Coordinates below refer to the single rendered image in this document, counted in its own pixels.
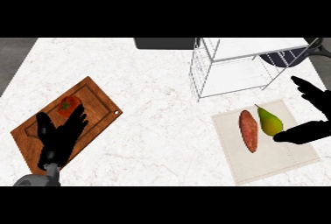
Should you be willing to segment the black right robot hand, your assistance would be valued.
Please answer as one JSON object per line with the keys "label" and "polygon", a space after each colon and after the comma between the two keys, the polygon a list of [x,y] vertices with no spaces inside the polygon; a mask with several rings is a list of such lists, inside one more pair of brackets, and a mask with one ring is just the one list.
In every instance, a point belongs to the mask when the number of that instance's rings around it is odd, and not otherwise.
{"label": "black right robot hand", "polygon": [[326,137],[331,137],[331,91],[323,91],[308,80],[293,76],[292,80],[302,92],[302,98],[308,100],[326,115],[326,121],[306,122],[292,129],[280,132],[274,140],[292,144],[306,144]]}

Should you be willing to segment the beige placemat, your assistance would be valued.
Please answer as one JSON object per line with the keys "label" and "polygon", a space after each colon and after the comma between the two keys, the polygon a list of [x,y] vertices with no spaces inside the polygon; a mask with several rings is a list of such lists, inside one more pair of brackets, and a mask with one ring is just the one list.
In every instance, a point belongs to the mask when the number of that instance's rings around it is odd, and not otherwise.
{"label": "beige placemat", "polygon": [[258,129],[258,150],[250,152],[240,131],[240,114],[247,110],[259,123],[258,107],[253,104],[221,109],[212,116],[221,143],[221,163],[212,176],[227,186],[318,186],[314,177],[321,161],[311,143],[298,145],[277,143]]}

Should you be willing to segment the reddish-brown sweet potato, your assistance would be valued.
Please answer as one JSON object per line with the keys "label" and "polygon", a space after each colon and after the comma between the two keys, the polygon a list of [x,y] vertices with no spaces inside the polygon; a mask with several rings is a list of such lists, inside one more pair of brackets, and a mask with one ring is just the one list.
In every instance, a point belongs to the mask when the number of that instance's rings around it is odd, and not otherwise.
{"label": "reddish-brown sweet potato", "polygon": [[240,114],[240,130],[246,147],[250,152],[256,152],[259,136],[258,122],[252,113],[247,110],[244,110]]}

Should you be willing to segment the dark grey appliance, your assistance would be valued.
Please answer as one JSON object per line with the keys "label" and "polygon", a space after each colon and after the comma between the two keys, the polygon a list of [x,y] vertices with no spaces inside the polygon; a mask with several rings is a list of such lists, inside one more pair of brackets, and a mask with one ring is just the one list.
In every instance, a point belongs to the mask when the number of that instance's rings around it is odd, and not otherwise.
{"label": "dark grey appliance", "polygon": [[193,50],[200,43],[200,38],[135,38],[136,47],[144,50]]}

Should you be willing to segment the green pear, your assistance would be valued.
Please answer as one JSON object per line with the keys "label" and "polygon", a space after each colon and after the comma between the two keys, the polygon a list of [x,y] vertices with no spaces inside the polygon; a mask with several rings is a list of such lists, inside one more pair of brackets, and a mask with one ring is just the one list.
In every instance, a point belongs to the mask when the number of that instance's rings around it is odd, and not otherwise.
{"label": "green pear", "polygon": [[281,119],[262,107],[258,108],[264,133],[274,137],[284,130]]}

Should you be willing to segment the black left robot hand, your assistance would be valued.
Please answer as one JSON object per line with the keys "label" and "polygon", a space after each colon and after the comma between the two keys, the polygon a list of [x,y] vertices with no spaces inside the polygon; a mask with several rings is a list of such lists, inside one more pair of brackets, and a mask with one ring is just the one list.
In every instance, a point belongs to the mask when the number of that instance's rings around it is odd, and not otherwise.
{"label": "black left robot hand", "polygon": [[86,117],[83,105],[77,106],[66,124],[58,127],[45,112],[36,115],[37,136],[43,143],[37,167],[43,171],[45,165],[55,163],[63,167],[67,164],[79,137],[89,124]]}

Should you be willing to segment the black frying pan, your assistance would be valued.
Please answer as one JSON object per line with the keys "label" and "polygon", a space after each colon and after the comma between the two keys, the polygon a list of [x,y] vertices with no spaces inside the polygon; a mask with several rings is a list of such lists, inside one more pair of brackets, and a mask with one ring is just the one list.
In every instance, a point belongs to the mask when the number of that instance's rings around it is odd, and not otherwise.
{"label": "black frying pan", "polygon": [[326,56],[331,59],[331,52],[324,47],[324,38],[305,38],[309,47],[264,54],[261,58],[275,67],[295,67],[309,56]]}

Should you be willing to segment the red tomato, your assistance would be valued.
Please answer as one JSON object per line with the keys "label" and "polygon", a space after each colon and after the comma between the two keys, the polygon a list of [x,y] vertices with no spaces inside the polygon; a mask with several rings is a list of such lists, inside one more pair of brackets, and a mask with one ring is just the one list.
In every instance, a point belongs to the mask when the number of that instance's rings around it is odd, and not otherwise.
{"label": "red tomato", "polygon": [[58,105],[57,112],[64,116],[70,117],[76,108],[82,104],[82,100],[76,96],[67,96]]}

